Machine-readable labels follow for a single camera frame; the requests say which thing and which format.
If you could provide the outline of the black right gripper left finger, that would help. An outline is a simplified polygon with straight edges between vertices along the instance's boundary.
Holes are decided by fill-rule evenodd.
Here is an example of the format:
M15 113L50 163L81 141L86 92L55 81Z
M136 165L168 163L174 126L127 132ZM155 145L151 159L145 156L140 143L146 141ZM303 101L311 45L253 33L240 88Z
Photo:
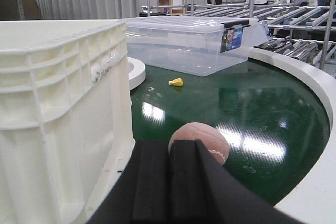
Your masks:
M132 155L89 223L167 223L167 145L137 140Z

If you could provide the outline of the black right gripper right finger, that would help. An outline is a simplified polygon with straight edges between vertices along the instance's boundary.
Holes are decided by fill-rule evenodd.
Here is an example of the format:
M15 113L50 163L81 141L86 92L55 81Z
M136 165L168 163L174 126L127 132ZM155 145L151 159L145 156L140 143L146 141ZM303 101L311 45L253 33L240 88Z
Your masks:
M171 149L192 148L201 172L212 223L300 223L275 209L237 181L200 140L177 140Z

